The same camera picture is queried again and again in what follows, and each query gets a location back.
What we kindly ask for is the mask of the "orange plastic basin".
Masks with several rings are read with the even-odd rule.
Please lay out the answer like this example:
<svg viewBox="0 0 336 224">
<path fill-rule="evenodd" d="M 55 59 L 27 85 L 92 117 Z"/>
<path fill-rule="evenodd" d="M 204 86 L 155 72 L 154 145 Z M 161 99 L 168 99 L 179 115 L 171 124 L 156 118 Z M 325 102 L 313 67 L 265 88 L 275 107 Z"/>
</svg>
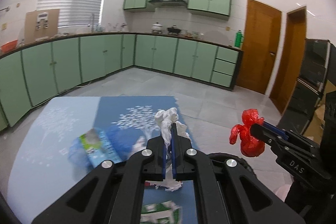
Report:
<svg viewBox="0 0 336 224">
<path fill-rule="evenodd" d="M 1 46 L 1 52 L 2 53 L 7 53 L 7 52 L 10 52 L 10 51 L 13 51 L 17 47 L 17 44 L 18 44 L 18 40 L 13 40 L 11 42 L 7 42 L 7 43 L 5 43 Z"/>
</svg>

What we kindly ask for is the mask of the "black wok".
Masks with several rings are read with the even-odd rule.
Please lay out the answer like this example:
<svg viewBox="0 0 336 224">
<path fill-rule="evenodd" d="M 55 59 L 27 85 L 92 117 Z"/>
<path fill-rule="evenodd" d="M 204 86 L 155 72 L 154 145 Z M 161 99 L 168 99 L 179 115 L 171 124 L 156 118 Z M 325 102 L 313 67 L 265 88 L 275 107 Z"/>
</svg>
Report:
<svg viewBox="0 0 336 224">
<path fill-rule="evenodd" d="M 168 28 L 167 28 L 167 33 L 168 33 L 169 35 L 175 35 L 175 36 L 178 36 L 178 35 L 181 33 L 181 29 L 176 28 L 176 27 L 174 27 L 174 26 L 172 26 L 172 27 L 168 27 Z"/>
</svg>

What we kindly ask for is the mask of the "blue milk carton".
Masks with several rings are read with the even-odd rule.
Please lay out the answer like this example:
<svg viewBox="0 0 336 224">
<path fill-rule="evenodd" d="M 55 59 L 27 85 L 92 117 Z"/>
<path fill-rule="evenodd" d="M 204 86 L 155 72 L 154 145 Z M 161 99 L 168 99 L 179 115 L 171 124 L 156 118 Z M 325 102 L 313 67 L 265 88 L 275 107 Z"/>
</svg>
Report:
<svg viewBox="0 0 336 224">
<path fill-rule="evenodd" d="M 90 164 L 96 168 L 103 161 L 122 162 L 106 133 L 99 128 L 91 128 L 79 137 Z"/>
</svg>

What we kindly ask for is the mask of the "blue plastic bag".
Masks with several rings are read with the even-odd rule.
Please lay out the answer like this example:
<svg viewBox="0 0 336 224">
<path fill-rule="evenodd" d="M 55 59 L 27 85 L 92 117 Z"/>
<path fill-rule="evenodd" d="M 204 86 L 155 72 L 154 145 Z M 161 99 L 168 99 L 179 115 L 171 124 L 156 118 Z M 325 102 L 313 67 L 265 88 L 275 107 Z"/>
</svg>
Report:
<svg viewBox="0 0 336 224">
<path fill-rule="evenodd" d="M 134 130 L 122 130 L 118 126 L 110 126 L 103 131 L 106 133 L 122 162 L 129 159 L 133 153 L 145 148 L 146 138 L 143 135 L 135 134 Z M 79 137 L 72 142 L 69 148 L 68 160 L 77 167 L 93 169 L 94 167 L 90 164 L 88 156 L 80 144 Z"/>
</svg>

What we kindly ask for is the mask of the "cardboard boxes on floor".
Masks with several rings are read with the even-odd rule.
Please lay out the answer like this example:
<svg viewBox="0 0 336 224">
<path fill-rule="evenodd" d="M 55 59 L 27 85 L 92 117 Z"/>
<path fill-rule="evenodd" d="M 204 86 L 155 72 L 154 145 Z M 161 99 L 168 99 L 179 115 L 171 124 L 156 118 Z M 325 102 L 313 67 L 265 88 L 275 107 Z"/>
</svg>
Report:
<svg viewBox="0 0 336 224">
<path fill-rule="evenodd" d="M 333 91 L 335 91 L 335 85 L 332 84 L 329 80 L 327 80 L 322 100 L 320 100 L 320 102 L 318 103 L 317 108 L 314 111 L 313 118 L 304 133 L 305 137 L 318 144 L 321 143 L 323 128 L 325 125 L 324 114 L 325 114 L 326 95 L 327 93 Z"/>
</svg>

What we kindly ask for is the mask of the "green lower kitchen cabinets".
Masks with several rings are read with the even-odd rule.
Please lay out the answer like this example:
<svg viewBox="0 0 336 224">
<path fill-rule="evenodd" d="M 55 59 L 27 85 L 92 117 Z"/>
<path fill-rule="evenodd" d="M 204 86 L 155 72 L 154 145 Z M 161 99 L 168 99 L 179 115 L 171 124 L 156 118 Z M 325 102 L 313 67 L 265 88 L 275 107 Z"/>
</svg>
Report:
<svg viewBox="0 0 336 224">
<path fill-rule="evenodd" d="M 242 57 L 218 43 L 129 32 L 22 46 L 1 55 L 1 129 L 51 98 L 132 67 L 232 90 Z"/>
</svg>

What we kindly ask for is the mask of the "brown cardboard box on counter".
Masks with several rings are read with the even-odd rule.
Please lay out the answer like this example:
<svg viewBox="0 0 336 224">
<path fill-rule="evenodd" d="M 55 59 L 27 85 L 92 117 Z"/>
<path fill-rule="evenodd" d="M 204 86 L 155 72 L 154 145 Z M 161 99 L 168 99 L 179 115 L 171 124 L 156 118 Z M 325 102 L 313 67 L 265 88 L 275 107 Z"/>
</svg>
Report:
<svg viewBox="0 0 336 224">
<path fill-rule="evenodd" d="M 25 18 L 25 44 L 49 39 L 58 33 L 59 9 L 35 10 Z"/>
</svg>

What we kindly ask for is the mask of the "black glass cabinet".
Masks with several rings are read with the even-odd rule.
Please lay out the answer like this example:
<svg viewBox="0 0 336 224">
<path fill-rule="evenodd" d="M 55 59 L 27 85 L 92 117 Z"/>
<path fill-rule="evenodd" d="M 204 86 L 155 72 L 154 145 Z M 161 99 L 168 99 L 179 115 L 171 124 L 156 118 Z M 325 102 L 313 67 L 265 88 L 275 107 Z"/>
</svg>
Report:
<svg viewBox="0 0 336 224">
<path fill-rule="evenodd" d="M 306 39 L 299 75 L 291 98 L 277 127 L 302 135 L 310 124 L 318 103 L 322 100 L 330 54 L 333 45 L 329 40 Z"/>
</svg>

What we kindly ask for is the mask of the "green thermos bottle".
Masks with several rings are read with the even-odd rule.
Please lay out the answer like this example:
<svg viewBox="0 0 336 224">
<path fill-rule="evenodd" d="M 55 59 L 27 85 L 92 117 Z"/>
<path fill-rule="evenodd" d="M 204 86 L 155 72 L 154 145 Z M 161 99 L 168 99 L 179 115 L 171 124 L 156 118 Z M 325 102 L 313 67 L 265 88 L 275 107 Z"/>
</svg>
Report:
<svg viewBox="0 0 336 224">
<path fill-rule="evenodd" d="M 244 40 L 244 35 L 241 30 L 236 32 L 234 46 L 240 48 Z"/>
</svg>

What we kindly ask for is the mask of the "red plastic bag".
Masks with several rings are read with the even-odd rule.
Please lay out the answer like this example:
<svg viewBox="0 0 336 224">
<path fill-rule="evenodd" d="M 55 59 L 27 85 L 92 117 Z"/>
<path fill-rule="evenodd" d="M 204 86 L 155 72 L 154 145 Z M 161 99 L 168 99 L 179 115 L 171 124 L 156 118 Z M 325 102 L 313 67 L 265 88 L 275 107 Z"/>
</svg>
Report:
<svg viewBox="0 0 336 224">
<path fill-rule="evenodd" d="M 240 151 L 246 157 L 258 157 L 265 150 L 265 143 L 251 135 L 252 125 L 263 125 L 264 118 L 259 117 L 257 109 L 244 110 L 241 115 L 242 124 L 236 124 L 232 127 L 229 142 L 234 145 L 240 138 Z"/>
</svg>

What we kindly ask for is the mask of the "white cooking pot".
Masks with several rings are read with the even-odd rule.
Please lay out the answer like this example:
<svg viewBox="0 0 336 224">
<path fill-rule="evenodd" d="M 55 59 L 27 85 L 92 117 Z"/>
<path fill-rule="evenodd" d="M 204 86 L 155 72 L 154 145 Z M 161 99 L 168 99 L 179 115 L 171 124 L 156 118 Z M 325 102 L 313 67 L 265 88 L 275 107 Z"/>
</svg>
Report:
<svg viewBox="0 0 336 224">
<path fill-rule="evenodd" d="M 163 26 L 157 22 L 151 26 L 151 32 L 153 34 L 162 34 L 162 28 Z"/>
</svg>

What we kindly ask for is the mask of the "white tissue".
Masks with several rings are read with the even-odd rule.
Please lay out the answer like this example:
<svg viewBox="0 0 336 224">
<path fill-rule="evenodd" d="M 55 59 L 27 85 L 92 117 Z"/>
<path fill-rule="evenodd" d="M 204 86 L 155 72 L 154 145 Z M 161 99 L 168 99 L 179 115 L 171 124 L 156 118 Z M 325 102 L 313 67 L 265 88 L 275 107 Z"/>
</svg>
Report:
<svg viewBox="0 0 336 224">
<path fill-rule="evenodd" d="M 173 167 L 172 167 L 172 159 L 171 159 L 171 126 L 173 123 L 177 126 L 177 134 L 179 136 L 188 138 L 189 140 L 190 135 L 186 132 L 187 125 L 181 123 L 179 121 L 179 116 L 177 113 L 177 108 L 172 107 L 169 110 L 159 110 L 155 116 L 154 116 L 156 124 L 161 129 L 161 136 L 163 138 L 163 141 L 165 143 L 166 147 L 166 176 L 163 181 L 159 182 L 150 182 L 151 186 L 155 186 L 156 189 L 159 189 L 159 187 L 163 187 L 165 191 L 173 192 L 175 190 L 178 190 L 182 187 L 182 182 L 177 181 L 173 178 Z"/>
</svg>

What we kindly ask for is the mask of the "blue tree-print tablecloth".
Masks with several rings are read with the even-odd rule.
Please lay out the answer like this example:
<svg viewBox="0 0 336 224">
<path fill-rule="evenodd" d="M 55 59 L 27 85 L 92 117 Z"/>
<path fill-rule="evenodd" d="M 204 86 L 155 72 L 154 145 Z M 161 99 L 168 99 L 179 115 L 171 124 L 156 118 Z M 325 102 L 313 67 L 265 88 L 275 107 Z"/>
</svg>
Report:
<svg viewBox="0 0 336 224">
<path fill-rule="evenodd" d="M 159 136 L 159 110 L 171 96 L 56 97 L 24 138 L 11 170 L 7 203 L 22 223 L 33 219 L 104 160 L 121 162 Z"/>
</svg>

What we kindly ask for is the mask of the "green white wrapper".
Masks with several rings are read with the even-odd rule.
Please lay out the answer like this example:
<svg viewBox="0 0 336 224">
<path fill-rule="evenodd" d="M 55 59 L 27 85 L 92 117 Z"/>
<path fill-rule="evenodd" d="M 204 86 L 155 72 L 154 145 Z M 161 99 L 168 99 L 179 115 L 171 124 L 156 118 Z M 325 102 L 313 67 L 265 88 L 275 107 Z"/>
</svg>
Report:
<svg viewBox="0 0 336 224">
<path fill-rule="evenodd" d="M 173 201 L 143 205 L 139 223 L 144 224 L 181 224 L 182 207 Z"/>
</svg>

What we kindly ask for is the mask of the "range hood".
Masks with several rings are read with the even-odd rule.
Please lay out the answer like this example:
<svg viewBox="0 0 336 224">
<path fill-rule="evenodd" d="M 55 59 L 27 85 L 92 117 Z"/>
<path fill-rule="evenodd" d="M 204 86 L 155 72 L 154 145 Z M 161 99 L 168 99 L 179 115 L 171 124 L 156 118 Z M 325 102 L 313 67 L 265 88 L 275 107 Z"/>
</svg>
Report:
<svg viewBox="0 0 336 224">
<path fill-rule="evenodd" d="M 187 7 L 184 0 L 151 0 L 149 3 L 154 7 Z"/>
</svg>

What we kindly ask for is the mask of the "brown wooden door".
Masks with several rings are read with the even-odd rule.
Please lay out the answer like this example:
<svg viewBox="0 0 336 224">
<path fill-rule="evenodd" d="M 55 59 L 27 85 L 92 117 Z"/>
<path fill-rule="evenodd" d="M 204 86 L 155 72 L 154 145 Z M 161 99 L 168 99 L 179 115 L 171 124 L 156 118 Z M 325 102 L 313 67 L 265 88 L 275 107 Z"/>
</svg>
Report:
<svg viewBox="0 0 336 224">
<path fill-rule="evenodd" d="M 293 94 L 305 51 L 306 6 L 287 13 L 280 65 L 270 93 L 276 109 L 284 114 Z"/>
<path fill-rule="evenodd" d="M 265 94 L 280 40 L 281 17 L 280 10 L 247 0 L 238 86 Z"/>
</svg>

